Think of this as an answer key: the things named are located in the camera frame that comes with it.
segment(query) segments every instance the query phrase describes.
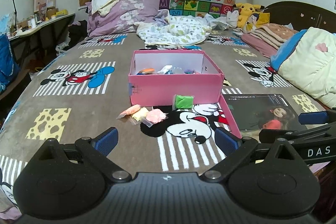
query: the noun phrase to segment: table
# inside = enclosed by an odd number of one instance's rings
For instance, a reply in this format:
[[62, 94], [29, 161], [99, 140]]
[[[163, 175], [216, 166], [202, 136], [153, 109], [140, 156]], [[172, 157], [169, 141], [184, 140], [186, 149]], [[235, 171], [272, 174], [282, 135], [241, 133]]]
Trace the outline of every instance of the table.
[[[20, 67], [22, 67], [23, 64], [24, 64], [25, 58], [29, 54], [31, 54], [31, 53], [33, 53], [37, 50], [40, 50], [41, 58], [43, 58], [44, 52], [43, 52], [40, 30], [47, 27], [47, 26], [50, 26], [51, 27], [51, 35], [52, 35], [52, 39], [53, 39], [53, 44], [56, 46], [60, 37], [62, 36], [62, 34], [67, 29], [68, 25], [74, 20], [74, 18], [75, 18], [75, 13], [64, 15], [62, 17], [57, 17], [55, 19], [45, 21], [45, 22], [39, 24], [37, 27], [35, 27], [33, 29], [26, 30], [18, 36], [11, 37], [9, 39], [9, 41], [10, 41], [10, 44], [11, 44], [14, 60], [19, 64]], [[62, 27], [60, 33], [58, 35], [56, 35], [55, 23], [58, 22], [58, 21], [61, 21], [61, 20], [64, 21], [64, 26]], [[37, 35], [37, 46], [34, 47], [34, 48], [31, 48], [31, 45], [30, 45], [31, 40], [30, 39], [35, 34]], [[16, 48], [18, 45], [21, 45], [22, 43], [25, 43], [25, 47], [23, 49], [21, 57], [19, 59], [16, 59], [16, 56], [14, 54], [13, 49]]]

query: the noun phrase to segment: pink heart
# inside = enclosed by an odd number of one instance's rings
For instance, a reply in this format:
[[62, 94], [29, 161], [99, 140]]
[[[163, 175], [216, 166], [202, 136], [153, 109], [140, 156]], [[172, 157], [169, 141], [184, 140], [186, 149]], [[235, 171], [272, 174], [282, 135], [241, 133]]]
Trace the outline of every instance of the pink heart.
[[325, 43], [320, 43], [315, 46], [315, 49], [319, 50], [320, 52], [328, 52], [328, 47]]

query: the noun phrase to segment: floral pillowcase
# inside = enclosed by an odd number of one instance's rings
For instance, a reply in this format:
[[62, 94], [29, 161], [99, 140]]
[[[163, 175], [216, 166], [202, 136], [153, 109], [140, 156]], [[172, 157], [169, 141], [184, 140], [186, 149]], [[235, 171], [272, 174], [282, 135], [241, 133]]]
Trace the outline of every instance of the floral pillowcase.
[[167, 16], [166, 10], [159, 11], [160, 0], [120, 0], [106, 16], [91, 15], [91, 3], [86, 3], [89, 11], [89, 37], [134, 32], [135, 22], [155, 22]]

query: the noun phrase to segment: pink shoebox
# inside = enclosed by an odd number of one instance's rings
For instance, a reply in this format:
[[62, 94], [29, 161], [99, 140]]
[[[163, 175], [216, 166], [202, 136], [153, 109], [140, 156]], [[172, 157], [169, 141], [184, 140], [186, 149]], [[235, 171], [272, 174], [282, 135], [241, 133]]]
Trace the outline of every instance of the pink shoebox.
[[[161, 70], [166, 65], [195, 70], [196, 74], [137, 75], [143, 69]], [[211, 58], [200, 50], [137, 50], [134, 52], [129, 93], [132, 105], [172, 105], [174, 95], [194, 96], [194, 105], [216, 104], [223, 110], [231, 132], [241, 138], [236, 122], [221, 95], [224, 74]]]

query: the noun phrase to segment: wooden bed frame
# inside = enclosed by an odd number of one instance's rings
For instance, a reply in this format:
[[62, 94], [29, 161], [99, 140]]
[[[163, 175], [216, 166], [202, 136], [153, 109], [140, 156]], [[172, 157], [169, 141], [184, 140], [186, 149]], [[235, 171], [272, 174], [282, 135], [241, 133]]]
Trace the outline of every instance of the wooden bed frame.
[[295, 30], [309, 27], [336, 33], [336, 13], [311, 4], [296, 1], [273, 3], [264, 9], [270, 13], [270, 23], [287, 25], [292, 23]]

